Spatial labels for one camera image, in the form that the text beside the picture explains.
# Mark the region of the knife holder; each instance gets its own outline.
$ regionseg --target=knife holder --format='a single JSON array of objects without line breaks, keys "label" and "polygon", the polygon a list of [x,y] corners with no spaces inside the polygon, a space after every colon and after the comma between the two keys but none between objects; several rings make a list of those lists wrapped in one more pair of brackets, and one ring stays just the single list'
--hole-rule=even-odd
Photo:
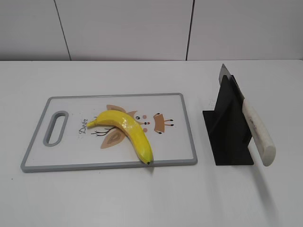
[{"label": "knife holder", "polygon": [[203,111],[217,166],[253,165],[248,144],[251,132],[227,76],[221,82],[213,111]]}]

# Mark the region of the white knife handle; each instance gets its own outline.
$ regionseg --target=white knife handle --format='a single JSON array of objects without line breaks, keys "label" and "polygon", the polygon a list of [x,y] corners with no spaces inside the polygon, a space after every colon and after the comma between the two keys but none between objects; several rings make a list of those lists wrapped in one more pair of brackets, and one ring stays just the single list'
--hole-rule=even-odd
[{"label": "white knife handle", "polygon": [[276,156],[276,147],[264,123],[246,99],[243,100],[242,112],[258,148],[263,165],[271,165]]}]

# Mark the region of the white table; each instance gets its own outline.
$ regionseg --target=white table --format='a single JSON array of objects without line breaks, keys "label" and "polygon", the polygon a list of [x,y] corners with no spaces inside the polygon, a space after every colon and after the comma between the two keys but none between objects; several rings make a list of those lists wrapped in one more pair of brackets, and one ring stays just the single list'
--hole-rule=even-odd
[{"label": "white table", "polygon": [[[264,167],[216,166],[202,110],[221,64],[276,144]],[[0,62],[0,226],[303,225],[303,61]],[[181,92],[195,166],[25,174],[20,163],[51,96]]]}]

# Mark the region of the kitchen knife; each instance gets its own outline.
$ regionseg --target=kitchen knife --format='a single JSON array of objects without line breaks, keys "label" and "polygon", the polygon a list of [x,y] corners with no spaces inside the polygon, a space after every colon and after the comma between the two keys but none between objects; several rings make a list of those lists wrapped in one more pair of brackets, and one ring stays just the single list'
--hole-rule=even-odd
[{"label": "kitchen knife", "polygon": [[221,84],[223,76],[226,75],[230,85],[242,105],[242,112],[246,119],[247,125],[250,128],[251,135],[254,138],[258,152],[261,156],[264,166],[269,166],[273,163],[276,156],[276,147],[257,112],[249,104],[248,100],[244,98],[235,78],[229,73],[226,66],[222,64],[219,82]]}]

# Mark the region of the yellow banana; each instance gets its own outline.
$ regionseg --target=yellow banana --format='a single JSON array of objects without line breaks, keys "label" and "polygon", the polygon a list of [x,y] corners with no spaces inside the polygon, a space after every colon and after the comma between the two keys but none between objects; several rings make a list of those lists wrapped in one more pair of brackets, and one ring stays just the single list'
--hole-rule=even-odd
[{"label": "yellow banana", "polygon": [[152,160],[152,149],[143,132],[143,129],[135,119],[126,113],[117,110],[107,110],[92,122],[87,124],[88,128],[97,125],[113,125],[121,129],[131,140],[137,156],[141,161],[149,164]]}]

